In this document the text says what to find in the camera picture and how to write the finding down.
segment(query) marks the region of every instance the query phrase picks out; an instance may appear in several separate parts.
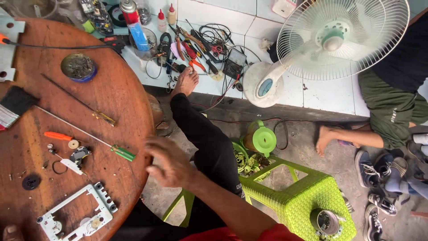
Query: concrete floor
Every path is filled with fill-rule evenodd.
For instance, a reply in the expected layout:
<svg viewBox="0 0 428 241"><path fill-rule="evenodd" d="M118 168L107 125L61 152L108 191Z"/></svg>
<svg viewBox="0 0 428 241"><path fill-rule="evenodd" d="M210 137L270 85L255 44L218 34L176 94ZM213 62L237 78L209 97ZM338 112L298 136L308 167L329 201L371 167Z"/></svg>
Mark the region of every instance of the concrete floor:
<svg viewBox="0 0 428 241"><path fill-rule="evenodd" d="M164 108L167 119L170 117L169 108ZM228 111L227 113L209 112L210 119L218 116L218 119L223 120L243 120L242 115L236 112ZM266 122L266 126L273 129L276 121ZM227 136L230 138L239 138L246 133L247 124L227 124L215 122ZM160 136L169 133L174 127L175 122L171 122L169 130L159 133ZM318 156L314 149L314 136L316 127L311 122L291 122L287 123L289 144L284 151L275 149L273 154L278 157L292 161L312 169L332 175L339 188L345 193L355 212L351 214L352 219L357 228L357 235L353 240L363 240L363 230L365 225L364 211L368 205L367 196L369 189L361 187L358 179L357 172L354 165L354 156L357 151L354 147L343 147L337 142L331 142L325 151L325 158ZM278 146L283 147L285 144L285 131L282 126L277 128ZM183 132L177 128L169 137L176 141L176 143L191 156L197 149L186 139ZM369 148L369 153L372 159L377 157L380 149ZM289 172L285 169L276 169L272 172L270 177L263 181L264 185L271 187L275 190L282 190L292 184L292 178ZM156 215L161 217L165 210L169 207L171 202L180 193L180 188L162 188L157 182L149 177L146 187L143 191L145 204ZM268 207L261 203L253 203L257 208L263 210L265 213L277 220L275 213ZM380 214L380 220L383 226L382 238L386 241L426 241L428 240L428 218L420 218L410 216L410 211L425 211L428 212L428 201L421 198L412 196L410 201L400 208L397 216L392 217ZM185 216L184 203L181 201L173 214L168 218L167 222L173 225L179 225Z"/></svg>

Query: red shirt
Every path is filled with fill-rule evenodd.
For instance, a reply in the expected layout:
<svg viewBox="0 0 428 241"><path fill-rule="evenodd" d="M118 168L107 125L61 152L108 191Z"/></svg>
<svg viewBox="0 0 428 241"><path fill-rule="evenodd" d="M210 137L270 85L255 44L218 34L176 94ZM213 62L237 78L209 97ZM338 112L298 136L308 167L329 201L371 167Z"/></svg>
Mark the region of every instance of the red shirt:
<svg viewBox="0 0 428 241"><path fill-rule="evenodd" d="M180 241L241 241L228 227L212 229L195 233ZM290 232L284 224L275 224L273 228L265 230L257 241L304 241Z"/></svg>

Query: red-handled pliers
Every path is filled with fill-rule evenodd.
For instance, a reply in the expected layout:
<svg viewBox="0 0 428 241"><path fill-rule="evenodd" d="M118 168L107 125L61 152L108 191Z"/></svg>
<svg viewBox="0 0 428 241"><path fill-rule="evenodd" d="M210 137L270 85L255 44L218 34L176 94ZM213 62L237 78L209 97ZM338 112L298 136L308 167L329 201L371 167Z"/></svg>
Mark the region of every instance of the red-handled pliers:
<svg viewBox="0 0 428 241"><path fill-rule="evenodd" d="M195 67L193 67L194 64L196 64L196 66L198 66L199 68L201 68L205 73L207 72L207 70L205 69L205 67L203 65L201 65L200 63L198 63L198 61L196 61L196 59L192 59L186 52L182 51L183 55L187 58L187 60L189 60L189 65L192 66L193 70L195 70Z"/></svg>

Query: black pants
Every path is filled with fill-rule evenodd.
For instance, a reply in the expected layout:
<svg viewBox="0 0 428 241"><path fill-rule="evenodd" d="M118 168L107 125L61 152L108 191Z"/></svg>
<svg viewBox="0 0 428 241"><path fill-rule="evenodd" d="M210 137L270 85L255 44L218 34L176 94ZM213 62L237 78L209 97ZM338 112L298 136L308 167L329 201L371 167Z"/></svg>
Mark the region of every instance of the black pants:
<svg viewBox="0 0 428 241"><path fill-rule="evenodd" d="M229 138L204 115L190 106L183 94L171 100L172 117L198 151L195 165L199 171L224 189L245 198L238 179L238 166ZM140 200L111 240L179 240L193 233L225 227L221 218L195 197L187 228L163 222Z"/></svg>

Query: bare foot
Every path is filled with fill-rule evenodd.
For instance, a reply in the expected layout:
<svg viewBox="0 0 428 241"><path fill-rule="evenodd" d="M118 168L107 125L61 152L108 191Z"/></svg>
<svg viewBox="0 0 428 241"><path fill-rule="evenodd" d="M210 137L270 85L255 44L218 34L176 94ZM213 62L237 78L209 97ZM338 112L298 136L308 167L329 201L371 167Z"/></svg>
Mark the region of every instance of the bare foot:
<svg viewBox="0 0 428 241"><path fill-rule="evenodd" d="M333 139L334 137L333 137L332 129L325 126L321 126L318 141L315 146L317 153L321 157L324 157L324 149L327 146L327 144Z"/></svg>
<svg viewBox="0 0 428 241"><path fill-rule="evenodd" d="M189 96L199 83L199 75L192 67L186 67L180 74L175 85L175 89L171 92L171 98L176 94L183 93Z"/></svg>
<svg viewBox="0 0 428 241"><path fill-rule="evenodd" d="M18 225L11 224L6 226L3 231L3 241L24 241L21 231Z"/></svg>

